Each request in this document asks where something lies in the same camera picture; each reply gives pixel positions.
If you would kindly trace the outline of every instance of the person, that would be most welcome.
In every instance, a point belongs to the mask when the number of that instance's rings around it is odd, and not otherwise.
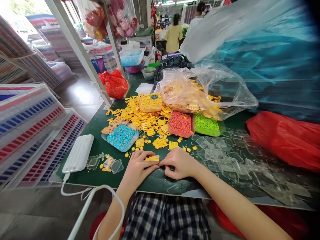
[[[179,180],[195,178],[246,239],[292,239],[282,228],[234,188],[180,147],[162,161],[143,160],[151,151],[132,153],[116,193],[125,208],[143,180],[160,166],[165,175]],[[109,239],[121,219],[120,203],[113,199],[95,240]],[[200,199],[136,193],[122,239],[210,239],[210,229]],[[119,239],[120,231],[114,239]]]
[[[167,53],[176,53],[179,50],[179,43],[182,39],[182,28],[179,25],[180,15],[178,13],[173,15],[173,25],[169,26],[164,39],[167,41]]]
[[[186,36],[188,35],[188,33],[191,31],[191,29],[195,28],[195,26],[197,26],[199,24],[199,22],[202,20],[203,18],[203,12],[206,10],[206,6],[204,4],[204,2],[199,2],[196,8],[196,15],[194,16],[194,18],[191,20]]]

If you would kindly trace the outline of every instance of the yellow shirt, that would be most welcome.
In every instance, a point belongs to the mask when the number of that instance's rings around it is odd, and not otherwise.
[[[182,28],[180,25],[171,25],[164,37],[167,40],[167,52],[176,52],[179,50],[179,41],[182,39]]]

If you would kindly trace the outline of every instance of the white shelf post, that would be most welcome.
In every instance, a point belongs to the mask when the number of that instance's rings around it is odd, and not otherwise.
[[[82,45],[79,35],[77,34],[71,21],[69,20],[67,13],[62,6],[61,1],[60,0],[45,0],[45,1],[50,11],[56,18],[58,24],[60,25],[61,30],[66,35],[66,38],[70,43],[72,49],[74,50],[75,54],[79,58],[84,69],[88,73],[90,79],[92,80],[92,82],[95,83],[95,86],[99,91],[99,93],[101,93],[101,97],[103,101],[108,105],[112,105],[112,101],[108,96],[108,94],[105,92],[104,86],[102,85],[102,82],[100,81],[100,78],[91,63],[89,56]]]

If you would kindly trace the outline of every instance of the plastic storage box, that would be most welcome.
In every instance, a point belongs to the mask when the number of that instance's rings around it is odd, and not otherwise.
[[[214,118],[206,118],[205,116],[196,114],[194,121],[194,129],[197,133],[219,137],[226,131],[223,121],[217,121]]]
[[[172,111],[168,124],[168,132],[184,138],[191,137],[195,132],[194,115]]]
[[[128,151],[139,137],[138,129],[122,119],[116,119],[101,132],[101,137],[121,152]]]
[[[160,93],[141,93],[139,108],[142,112],[158,112],[162,109],[162,97]]]
[[[122,50],[119,52],[120,59],[122,62],[122,66],[129,67],[129,66],[137,66],[140,65],[144,50],[143,49],[130,49],[130,50]]]

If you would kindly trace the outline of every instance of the plaid shorts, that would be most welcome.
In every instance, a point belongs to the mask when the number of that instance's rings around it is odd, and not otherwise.
[[[136,193],[121,239],[210,239],[201,199]]]

